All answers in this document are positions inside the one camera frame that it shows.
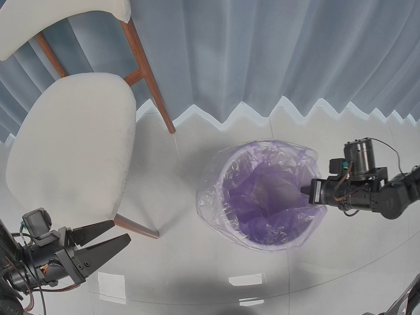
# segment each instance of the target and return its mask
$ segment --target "barcode sticker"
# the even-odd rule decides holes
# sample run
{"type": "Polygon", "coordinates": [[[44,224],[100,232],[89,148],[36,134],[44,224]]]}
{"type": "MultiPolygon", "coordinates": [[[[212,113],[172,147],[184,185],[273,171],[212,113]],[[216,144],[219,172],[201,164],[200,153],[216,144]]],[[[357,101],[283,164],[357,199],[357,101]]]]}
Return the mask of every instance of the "barcode sticker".
{"type": "Polygon", "coordinates": [[[319,197],[321,194],[321,181],[316,181],[316,189],[315,189],[315,199],[314,202],[319,202],[319,197]]]}

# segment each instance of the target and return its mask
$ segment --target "trash can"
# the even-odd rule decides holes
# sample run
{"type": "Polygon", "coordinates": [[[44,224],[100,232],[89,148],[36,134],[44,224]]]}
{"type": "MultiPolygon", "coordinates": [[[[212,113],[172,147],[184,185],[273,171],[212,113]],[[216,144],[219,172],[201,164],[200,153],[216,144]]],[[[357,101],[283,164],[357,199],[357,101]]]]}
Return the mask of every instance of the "trash can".
{"type": "Polygon", "coordinates": [[[319,178],[318,154],[279,140],[258,140],[218,152],[197,189],[197,213],[228,240],[278,252],[301,246],[327,212],[300,192],[319,178]]]}

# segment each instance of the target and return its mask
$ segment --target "white chair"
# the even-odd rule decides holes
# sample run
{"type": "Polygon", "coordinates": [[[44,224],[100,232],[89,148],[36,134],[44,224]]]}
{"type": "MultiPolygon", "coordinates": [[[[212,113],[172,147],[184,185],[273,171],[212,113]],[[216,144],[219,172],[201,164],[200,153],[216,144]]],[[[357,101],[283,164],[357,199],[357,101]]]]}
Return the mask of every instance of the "white chair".
{"type": "MultiPolygon", "coordinates": [[[[110,12],[134,27],[129,0],[7,0],[0,9],[0,59],[45,27],[94,10],[110,12]]],[[[142,63],[139,71],[147,70],[142,63]]],[[[150,78],[148,69],[143,77],[150,78]]],[[[7,185],[28,211],[44,207],[62,225],[76,228],[113,219],[157,239],[156,231],[117,214],[135,125],[136,101],[120,76],[65,76],[39,97],[25,118],[10,151],[7,185]]]]}

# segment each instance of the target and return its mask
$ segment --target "silver cylindrical motor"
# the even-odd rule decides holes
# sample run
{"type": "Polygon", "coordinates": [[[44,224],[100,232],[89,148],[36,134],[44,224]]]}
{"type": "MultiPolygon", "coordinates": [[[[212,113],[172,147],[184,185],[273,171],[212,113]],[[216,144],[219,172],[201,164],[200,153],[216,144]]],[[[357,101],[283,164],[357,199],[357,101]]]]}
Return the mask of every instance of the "silver cylindrical motor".
{"type": "Polygon", "coordinates": [[[371,139],[365,138],[346,143],[344,145],[344,157],[347,162],[353,162],[350,181],[367,180],[375,168],[371,139]]]}

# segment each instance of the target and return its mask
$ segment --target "gray-blue pleated curtain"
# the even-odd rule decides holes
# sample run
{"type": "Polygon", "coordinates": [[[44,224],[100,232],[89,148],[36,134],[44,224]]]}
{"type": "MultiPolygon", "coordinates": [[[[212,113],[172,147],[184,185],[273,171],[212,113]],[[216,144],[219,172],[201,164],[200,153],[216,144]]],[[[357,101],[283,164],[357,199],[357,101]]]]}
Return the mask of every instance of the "gray-blue pleated curtain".
{"type": "MultiPolygon", "coordinates": [[[[338,112],[352,101],[420,118],[420,0],[130,2],[173,119],[196,104],[224,122],[241,101],[268,116],[282,95],[303,115],[324,98],[338,112]]],[[[69,74],[137,68],[111,14],[75,15],[44,35],[69,74]]],[[[1,141],[58,78],[34,39],[0,62],[1,141]]],[[[137,107],[150,98],[144,81],[133,92],[137,107]]]]}

